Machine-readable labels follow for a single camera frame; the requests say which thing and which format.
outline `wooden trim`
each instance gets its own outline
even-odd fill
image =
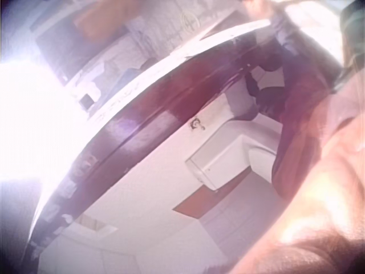
[[[251,167],[248,167],[217,191],[213,191],[207,186],[201,186],[173,210],[200,219],[242,183],[251,171]]]

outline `skin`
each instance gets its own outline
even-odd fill
[[[269,1],[244,4],[256,18],[272,13]],[[363,97],[361,71],[315,108],[308,130],[321,143],[320,161],[231,274],[356,273],[365,258]]]

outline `bright light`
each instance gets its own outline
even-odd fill
[[[0,180],[39,179],[44,203],[82,145],[87,115],[53,73],[31,63],[0,65]]]

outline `dark clothing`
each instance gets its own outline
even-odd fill
[[[329,78],[323,76],[313,60],[313,49],[284,11],[277,10],[271,25],[282,46],[286,93],[273,186],[280,196],[291,200],[321,156],[318,136],[309,127],[314,109],[330,94]]]

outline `person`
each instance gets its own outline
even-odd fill
[[[275,37],[281,45],[285,92],[282,90],[271,92],[272,96],[261,96],[262,98],[260,95],[263,95],[263,92],[259,92],[255,96],[258,103],[260,99],[264,102],[266,109],[272,108],[273,118],[283,124],[272,177],[273,186],[278,194],[290,201],[309,171],[320,159],[321,143],[333,134],[341,119],[354,116],[353,110],[356,107],[353,106],[354,103],[345,100],[343,103],[346,107],[335,110],[339,113],[329,117],[328,120],[326,120],[328,115],[319,114],[320,110],[322,112],[333,110],[339,99],[330,96],[334,92],[329,84],[329,77],[324,75],[323,69],[316,62],[317,56],[314,56],[310,47],[312,45],[308,46],[308,41],[299,28],[290,21],[280,6],[266,0],[248,0],[243,3],[250,16],[257,19],[270,18]],[[347,20],[350,22],[342,25],[348,26],[353,22],[349,15]],[[357,38],[358,44],[352,46],[353,49],[361,48],[360,40],[361,38]],[[357,50],[357,60],[361,60],[361,56],[361,52]],[[249,84],[252,79],[246,77],[246,81]]]
[[[289,72],[273,186],[290,204],[231,273],[364,273],[362,53],[333,94],[286,14],[269,0],[244,5],[253,18],[270,18]]]

